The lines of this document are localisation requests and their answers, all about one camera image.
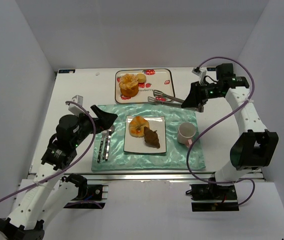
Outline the glazed ring bread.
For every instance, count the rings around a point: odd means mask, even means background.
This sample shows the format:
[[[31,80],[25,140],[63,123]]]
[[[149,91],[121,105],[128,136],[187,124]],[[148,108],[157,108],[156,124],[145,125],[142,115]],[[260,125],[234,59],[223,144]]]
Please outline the glazed ring bread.
[[[149,122],[142,116],[136,116],[129,123],[129,133],[133,137],[142,138],[145,127],[149,128]]]

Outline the steel serving tongs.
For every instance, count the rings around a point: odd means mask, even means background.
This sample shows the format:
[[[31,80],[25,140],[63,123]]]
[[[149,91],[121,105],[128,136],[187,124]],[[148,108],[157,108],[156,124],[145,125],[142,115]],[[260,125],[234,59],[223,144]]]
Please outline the steel serving tongs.
[[[167,95],[163,93],[162,91],[159,90],[154,90],[153,91],[153,96],[149,96],[147,98],[148,104],[153,104],[153,105],[164,105],[164,106],[169,106],[173,108],[182,108],[182,104],[184,103],[183,99]]]

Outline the brown chocolate croissant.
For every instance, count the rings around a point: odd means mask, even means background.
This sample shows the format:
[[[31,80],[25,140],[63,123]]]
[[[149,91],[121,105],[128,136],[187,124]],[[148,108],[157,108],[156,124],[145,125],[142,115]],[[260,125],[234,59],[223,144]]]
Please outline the brown chocolate croissant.
[[[153,131],[148,127],[144,127],[144,141],[148,146],[153,148],[160,148],[159,138],[157,131]]]

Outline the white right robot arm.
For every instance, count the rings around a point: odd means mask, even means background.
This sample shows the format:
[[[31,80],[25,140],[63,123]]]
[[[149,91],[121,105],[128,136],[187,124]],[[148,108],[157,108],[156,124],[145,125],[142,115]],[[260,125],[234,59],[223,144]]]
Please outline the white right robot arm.
[[[202,112],[210,99],[225,98],[230,105],[239,138],[232,146],[229,161],[213,174],[218,185],[232,185],[250,172],[270,164],[278,143],[278,134],[269,131],[260,119],[252,101],[253,81],[236,76],[231,63],[216,67],[216,82],[193,82],[182,108],[194,108]]]

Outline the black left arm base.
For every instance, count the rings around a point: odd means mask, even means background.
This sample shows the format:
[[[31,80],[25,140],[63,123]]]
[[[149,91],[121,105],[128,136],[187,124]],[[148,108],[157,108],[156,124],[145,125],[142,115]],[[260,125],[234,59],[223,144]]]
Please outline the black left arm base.
[[[88,180],[79,174],[71,174],[61,178],[60,187],[63,183],[72,183],[78,190],[78,194],[65,209],[103,209],[105,200],[108,198],[109,186],[100,183],[89,183]]]

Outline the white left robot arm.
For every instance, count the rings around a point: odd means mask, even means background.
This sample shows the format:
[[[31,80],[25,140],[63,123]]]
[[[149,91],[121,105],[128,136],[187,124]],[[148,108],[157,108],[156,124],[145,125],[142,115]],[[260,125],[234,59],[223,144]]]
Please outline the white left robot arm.
[[[60,118],[41,159],[33,184],[26,189],[20,204],[6,218],[0,218],[0,233],[7,240],[41,240],[49,222],[70,201],[84,201],[88,193],[87,179],[79,174],[64,176],[77,155],[77,147],[89,135],[108,130],[117,115],[96,105],[91,110],[78,103],[71,114]]]

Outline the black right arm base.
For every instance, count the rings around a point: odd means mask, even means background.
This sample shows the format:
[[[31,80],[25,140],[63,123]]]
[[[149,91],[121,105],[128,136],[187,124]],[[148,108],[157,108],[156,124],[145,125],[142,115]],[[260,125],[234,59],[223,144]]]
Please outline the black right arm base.
[[[191,184],[185,194],[191,197],[193,212],[239,211],[235,187],[215,184]]]

